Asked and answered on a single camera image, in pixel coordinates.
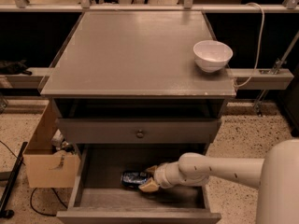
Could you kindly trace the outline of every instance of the desk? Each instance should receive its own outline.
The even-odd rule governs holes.
[[[144,195],[121,172],[205,153],[235,90],[227,70],[203,73],[192,47],[211,39],[197,11],[86,13],[41,94],[64,138],[83,145],[64,223],[216,223],[204,187]]]

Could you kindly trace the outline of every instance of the cable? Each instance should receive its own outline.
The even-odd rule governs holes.
[[[31,196],[30,196],[30,207],[36,212],[38,213],[39,215],[42,215],[42,216],[47,216],[47,217],[56,217],[55,214],[49,214],[49,213],[42,213],[40,211],[38,211],[32,204],[32,200],[33,200],[33,196],[36,192],[37,188],[35,188],[32,193],[31,193]],[[67,206],[64,204],[64,202],[61,200],[61,198],[58,196],[58,193],[55,189],[52,189],[52,191],[54,192],[55,196],[57,197],[58,201],[65,207],[67,208]]]
[[[0,143],[1,143],[2,145],[4,145],[4,146],[5,146],[5,147],[12,153],[12,155],[16,157],[16,159],[18,159],[17,155],[15,155],[14,152],[11,151],[11,149],[10,149],[5,143],[3,143],[1,140],[0,140]]]
[[[253,75],[254,71],[256,70],[256,68],[258,66],[258,62],[259,62],[259,58],[260,58],[261,41],[262,41],[263,25],[264,25],[264,11],[263,11],[263,8],[260,5],[256,4],[256,3],[248,3],[247,5],[257,7],[258,9],[261,10],[261,12],[262,12],[262,22],[261,22],[259,41],[258,41],[258,49],[257,49],[257,53],[256,53],[256,58],[255,58],[255,64],[254,64],[253,71],[252,71],[250,77],[246,81],[244,81],[242,84],[239,84],[239,85],[234,84],[235,88],[240,88],[242,86],[245,86],[247,83],[249,83],[249,81],[252,79],[252,75]]]

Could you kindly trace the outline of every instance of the bowl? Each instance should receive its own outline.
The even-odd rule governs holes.
[[[214,40],[198,42],[193,47],[196,64],[205,72],[221,70],[232,58],[230,47]]]

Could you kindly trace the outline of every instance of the aluminum rail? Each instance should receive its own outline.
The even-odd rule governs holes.
[[[261,5],[265,13],[299,13],[299,6],[287,9],[283,5]],[[183,5],[153,6],[153,5],[91,5],[82,8],[81,5],[28,5],[18,8],[16,5],[0,5],[0,12],[85,12],[85,11],[202,11],[205,13],[260,13],[255,7],[248,5],[193,5],[186,9]]]

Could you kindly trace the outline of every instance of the drawer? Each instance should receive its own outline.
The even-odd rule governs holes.
[[[78,155],[53,155],[51,138],[56,115],[48,105],[23,152],[30,188],[73,188],[80,164]]]
[[[212,143],[220,119],[58,119],[57,126],[73,143]]]
[[[214,224],[221,215],[210,213],[205,188],[175,187],[142,193],[121,186],[125,170],[144,170],[176,161],[199,145],[91,145],[85,148],[67,211],[57,218],[76,223],[201,223]]]

